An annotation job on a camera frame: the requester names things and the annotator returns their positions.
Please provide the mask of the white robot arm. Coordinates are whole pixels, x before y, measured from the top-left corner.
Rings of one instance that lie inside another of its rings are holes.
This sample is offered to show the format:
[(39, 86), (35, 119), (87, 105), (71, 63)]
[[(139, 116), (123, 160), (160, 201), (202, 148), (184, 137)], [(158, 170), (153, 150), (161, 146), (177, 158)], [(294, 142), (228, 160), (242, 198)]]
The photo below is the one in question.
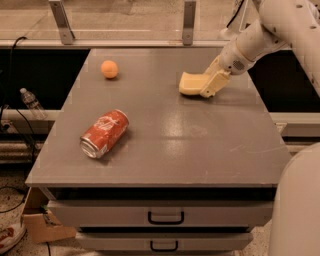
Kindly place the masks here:
[(320, 25), (309, 0), (261, 0), (259, 18), (224, 46), (205, 71), (200, 95), (211, 97), (232, 75), (246, 72), (255, 62), (289, 46), (320, 95)]

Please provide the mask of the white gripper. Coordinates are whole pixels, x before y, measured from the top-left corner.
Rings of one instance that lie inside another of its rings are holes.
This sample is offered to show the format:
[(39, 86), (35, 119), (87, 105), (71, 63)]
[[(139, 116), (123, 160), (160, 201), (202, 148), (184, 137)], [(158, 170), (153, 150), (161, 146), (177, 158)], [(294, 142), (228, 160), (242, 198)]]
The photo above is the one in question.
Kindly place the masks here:
[(235, 39), (230, 41), (220, 55), (211, 62), (205, 70), (205, 74), (201, 75), (203, 85), (200, 89), (200, 95), (204, 98), (214, 96), (228, 84), (230, 74), (243, 74), (255, 62), (256, 52), (250, 40)]

